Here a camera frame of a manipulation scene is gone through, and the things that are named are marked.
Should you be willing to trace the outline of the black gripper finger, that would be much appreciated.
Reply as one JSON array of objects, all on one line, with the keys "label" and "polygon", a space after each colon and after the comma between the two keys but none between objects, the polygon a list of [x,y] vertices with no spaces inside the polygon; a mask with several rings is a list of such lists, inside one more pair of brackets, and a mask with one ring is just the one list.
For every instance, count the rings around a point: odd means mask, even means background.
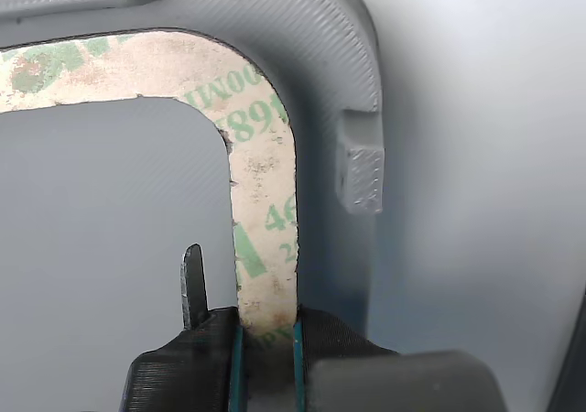
[{"label": "black gripper finger", "polygon": [[325,359],[397,355],[354,331],[327,311],[299,308],[294,334],[294,375],[297,411],[309,411],[308,373]]},{"label": "black gripper finger", "polygon": [[208,308],[198,244],[188,247],[183,256],[180,284],[183,330],[166,345],[134,359],[122,409],[244,412],[244,329],[238,308]]}]

